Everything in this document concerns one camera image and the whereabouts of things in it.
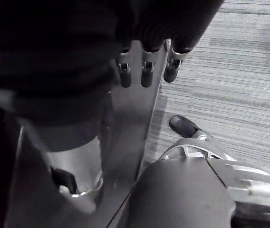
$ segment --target metal panel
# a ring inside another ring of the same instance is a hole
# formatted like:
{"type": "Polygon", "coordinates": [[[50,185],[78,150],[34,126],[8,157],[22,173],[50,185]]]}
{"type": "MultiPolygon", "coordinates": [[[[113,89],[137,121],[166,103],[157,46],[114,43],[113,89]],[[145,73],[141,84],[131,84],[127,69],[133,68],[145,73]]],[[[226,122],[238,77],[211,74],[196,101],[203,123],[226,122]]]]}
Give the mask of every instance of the metal panel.
{"type": "Polygon", "coordinates": [[[164,47],[158,52],[152,86],[144,88],[140,82],[141,45],[139,41],[134,41],[131,49],[132,84],[129,88],[117,85],[112,90],[116,122],[105,169],[115,176],[131,180],[137,178],[164,70],[164,47]]]}
{"type": "Polygon", "coordinates": [[[132,45],[132,85],[115,86],[112,100],[115,125],[110,129],[110,144],[104,153],[103,169],[107,174],[102,202],[91,215],[74,208],[55,188],[40,153],[27,137],[20,147],[11,188],[7,227],[106,227],[121,207],[135,182],[144,154],[158,88],[161,82],[165,51],[159,51],[153,84],[140,83],[141,46],[132,45]]]}

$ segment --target gray carpet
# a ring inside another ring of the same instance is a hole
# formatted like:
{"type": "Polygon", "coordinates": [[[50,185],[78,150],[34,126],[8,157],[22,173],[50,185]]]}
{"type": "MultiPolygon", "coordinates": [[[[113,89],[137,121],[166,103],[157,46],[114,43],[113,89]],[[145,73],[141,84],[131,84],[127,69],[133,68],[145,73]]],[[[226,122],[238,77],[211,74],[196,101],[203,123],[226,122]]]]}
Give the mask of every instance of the gray carpet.
{"type": "Polygon", "coordinates": [[[180,138],[181,114],[270,172],[270,0],[226,0],[173,83],[162,82],[145,161],[180,138]]]}

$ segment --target black rubber tip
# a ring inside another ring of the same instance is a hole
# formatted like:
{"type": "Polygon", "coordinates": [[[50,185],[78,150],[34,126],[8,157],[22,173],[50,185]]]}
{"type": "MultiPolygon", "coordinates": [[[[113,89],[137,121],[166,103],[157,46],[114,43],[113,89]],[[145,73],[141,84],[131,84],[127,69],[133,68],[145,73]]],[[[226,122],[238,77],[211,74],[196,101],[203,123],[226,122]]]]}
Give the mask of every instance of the black rubber tip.
{"type": "Polygon", "coordinates": [[[168,83],[175,81],[177,77],[177,73],[178,73],[178,70],[176,70],[175,68],[166,67],[164,71],[164,80],[168,83]]]}
{"type": "Polygon", "coordinates": [[[169,125],[173,131],[184,138],[190,138],[195,132],[200,130],[195,123],[181,115],[173,116],[170,119],[169,125]]]}
{"type": "Polygon", "coordinates": [[[143,70],[141,74],[141,85],[145,88],[149,88],[152,85],[152,80],[153,72],[143,70]]]}
{"type": "Polygon", "coordinates": [[[120,83],[121,83],[121,86],[124,88],[130,87],[132,84],[131,72],[128,73],[126,71],[123,71],[120,74],[120,83]]]}

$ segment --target striped carpet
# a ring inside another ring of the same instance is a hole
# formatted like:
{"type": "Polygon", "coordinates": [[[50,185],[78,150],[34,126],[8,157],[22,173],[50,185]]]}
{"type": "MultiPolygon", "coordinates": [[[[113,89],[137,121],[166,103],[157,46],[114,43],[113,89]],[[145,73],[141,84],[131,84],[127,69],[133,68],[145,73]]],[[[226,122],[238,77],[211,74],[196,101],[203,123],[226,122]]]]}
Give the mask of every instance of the striped carpet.
{"type": "Polygon", "coordinates": [[[270,0],[226,0],[177,80],[162,82],[145,161],[180,138],[168,125],[175,114],[270,172],[270,0]]]}

